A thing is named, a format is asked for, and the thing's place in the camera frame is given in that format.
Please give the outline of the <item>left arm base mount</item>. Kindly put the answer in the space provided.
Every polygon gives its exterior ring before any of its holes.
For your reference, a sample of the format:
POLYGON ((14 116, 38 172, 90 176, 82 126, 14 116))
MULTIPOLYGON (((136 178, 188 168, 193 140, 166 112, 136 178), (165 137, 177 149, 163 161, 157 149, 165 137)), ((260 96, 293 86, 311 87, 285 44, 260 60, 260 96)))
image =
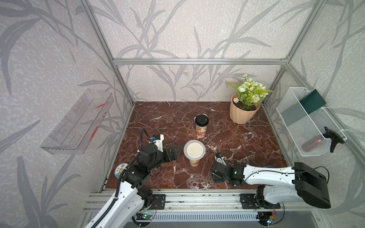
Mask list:
POLYGON ((145 199, 143 209, 164 210, 165 203, 166 203, 165 194, 153 194, 145 199))

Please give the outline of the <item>dark red item in basket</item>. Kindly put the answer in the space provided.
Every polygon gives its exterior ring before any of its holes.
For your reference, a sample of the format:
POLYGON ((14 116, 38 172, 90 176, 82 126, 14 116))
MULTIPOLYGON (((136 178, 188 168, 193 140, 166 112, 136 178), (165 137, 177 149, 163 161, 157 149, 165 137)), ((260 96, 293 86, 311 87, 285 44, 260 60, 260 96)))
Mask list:
POLYGON ((311 138, 310 140, 307 140, 306 142, 304 142, 301 146, 302 150, 306 153, 311 152, 315 149, 317 149, 318 147, 320 147, 322 145, 322 141, 323 138, 320 136, 315 136, 313 138, 311 138))

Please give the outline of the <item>black wall clamp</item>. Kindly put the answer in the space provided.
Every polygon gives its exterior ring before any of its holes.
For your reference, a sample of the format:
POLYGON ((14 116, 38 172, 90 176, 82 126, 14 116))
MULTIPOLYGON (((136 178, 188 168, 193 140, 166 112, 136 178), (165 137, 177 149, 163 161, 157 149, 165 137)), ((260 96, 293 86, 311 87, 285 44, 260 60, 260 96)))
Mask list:
POLYGON ((327 139, 331 140, 330 153, 333 153, 336 146, 339 143, 340 144, 345 144, 345 140, 339 134, 337 134, 335 131, 329 129, 326 126, 324 128, 325 128, 325 133, 323 134, 323 136, 324 136, 324 138, 327 138, 327 139))

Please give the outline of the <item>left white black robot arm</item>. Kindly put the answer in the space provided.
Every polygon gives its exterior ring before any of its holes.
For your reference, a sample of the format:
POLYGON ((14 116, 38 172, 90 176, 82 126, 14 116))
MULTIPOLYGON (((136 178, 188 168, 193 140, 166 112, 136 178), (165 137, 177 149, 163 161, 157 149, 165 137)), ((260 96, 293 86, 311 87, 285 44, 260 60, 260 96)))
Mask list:
POLYGON ((143 147, 119 177, 114 195, 86 227, 122 228, 138 211, 149 207, 153 191, 144 185, 150 180, 151 172, 163 163, 177 160, 182 150, 180 145, 159 150, 157 143, 143 147))

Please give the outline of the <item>black cup lid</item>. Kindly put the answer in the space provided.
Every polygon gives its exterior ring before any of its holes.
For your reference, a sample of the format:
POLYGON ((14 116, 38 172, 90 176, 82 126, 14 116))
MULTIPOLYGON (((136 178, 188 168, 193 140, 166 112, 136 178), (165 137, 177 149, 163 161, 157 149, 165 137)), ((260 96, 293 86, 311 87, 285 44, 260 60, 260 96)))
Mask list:
POLYGON ((200 114, 194 119, 195 124, 199 127, 206 127, 209 124, 209 118, 207 115, 200 114))

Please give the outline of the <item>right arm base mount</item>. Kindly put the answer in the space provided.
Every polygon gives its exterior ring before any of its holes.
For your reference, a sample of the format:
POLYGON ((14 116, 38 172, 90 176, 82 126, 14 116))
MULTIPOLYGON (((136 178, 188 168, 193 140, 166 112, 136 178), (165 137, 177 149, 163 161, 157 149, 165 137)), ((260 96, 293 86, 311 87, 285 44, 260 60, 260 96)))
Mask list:
POLYGON ((240 203, 243 209, 280 209, 280 203, 271 204, 263 196, 257 194, 240 194, 240 203))

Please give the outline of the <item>pink ribbed flower pot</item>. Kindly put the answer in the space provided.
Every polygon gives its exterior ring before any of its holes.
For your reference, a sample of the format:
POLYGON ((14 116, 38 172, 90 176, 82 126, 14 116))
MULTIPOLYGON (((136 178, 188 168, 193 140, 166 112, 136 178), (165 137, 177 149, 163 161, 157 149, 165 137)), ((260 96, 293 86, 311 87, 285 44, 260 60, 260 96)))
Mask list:
POLYGON ((251 110, 251 111, 246 111, 246 110, 242 110, 240 108, 238 108, 235 103, 234 103, 234 99, 237 98, 238 95, 234 94, 232 96, 232 100, 231 100, 231 104, 230 104, 230 118, 231 120, 236 123, 236 124, 246 124, 248 123, 253 116, 258 112, 258 110, 261 107, 261 103, 258 102, 256 103, 255 106, 255 110, 251 110))

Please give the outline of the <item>green white artificial flowers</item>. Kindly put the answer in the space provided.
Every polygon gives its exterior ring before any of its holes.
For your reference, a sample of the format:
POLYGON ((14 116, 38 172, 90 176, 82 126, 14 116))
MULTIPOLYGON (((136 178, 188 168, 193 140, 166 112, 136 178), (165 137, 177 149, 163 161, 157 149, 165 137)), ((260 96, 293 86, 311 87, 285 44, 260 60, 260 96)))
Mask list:
POLYGON ((256 105, 273 92, 262 83, 247 78, 247 74, 243 75, 241 83, 226 82, 226 84, 236 91, 236 95, 232 99, 233 104, 244 111, 256 110, 256 105))

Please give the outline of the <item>dark green card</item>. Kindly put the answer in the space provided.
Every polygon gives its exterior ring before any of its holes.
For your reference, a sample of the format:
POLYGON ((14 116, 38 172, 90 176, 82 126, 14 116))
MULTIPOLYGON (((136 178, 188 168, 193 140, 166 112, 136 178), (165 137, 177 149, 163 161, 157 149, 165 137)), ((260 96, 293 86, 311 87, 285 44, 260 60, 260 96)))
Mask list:
POLYGON ((303 97, 299 102, 301 103, 308 115, 327 104, 324 98, 316 89, 303 97))

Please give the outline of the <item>round leak-proof paper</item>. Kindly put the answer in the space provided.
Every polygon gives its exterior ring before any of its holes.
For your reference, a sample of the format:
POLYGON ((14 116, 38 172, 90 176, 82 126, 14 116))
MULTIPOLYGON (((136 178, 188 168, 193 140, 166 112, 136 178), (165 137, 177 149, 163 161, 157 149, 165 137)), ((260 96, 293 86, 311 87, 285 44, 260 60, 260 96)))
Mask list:
POLYGON ((204 144, 198 140, 188 141, 183 148, 184 155, 192 161, 202 159, 206 154, 204 144))

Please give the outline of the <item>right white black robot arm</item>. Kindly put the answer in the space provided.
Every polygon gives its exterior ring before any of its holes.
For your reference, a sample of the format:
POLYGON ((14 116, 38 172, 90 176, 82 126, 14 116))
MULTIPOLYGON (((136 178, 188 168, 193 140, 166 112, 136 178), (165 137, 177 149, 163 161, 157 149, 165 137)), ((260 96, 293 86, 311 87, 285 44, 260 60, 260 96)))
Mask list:
POLYGON ((282 202, 302 201, 315 208, 331 208, 327 178, 302 162, 292 167, 265 168, 246 164, 231 167, 215 161, 211 173, 215 183, 258 186, 254 195, 241 196, 243 208, 271 209, 282 202))

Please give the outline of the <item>clear acrylic wall shelf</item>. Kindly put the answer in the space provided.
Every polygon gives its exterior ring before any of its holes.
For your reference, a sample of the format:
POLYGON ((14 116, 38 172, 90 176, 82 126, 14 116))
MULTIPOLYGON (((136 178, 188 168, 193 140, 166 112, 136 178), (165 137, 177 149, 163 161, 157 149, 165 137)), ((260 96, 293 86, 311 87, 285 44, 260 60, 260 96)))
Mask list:
POLYGON ((59 124, 40 145, 57 155, 82 155, 114 102, 111 92, 85 90, 59 124))

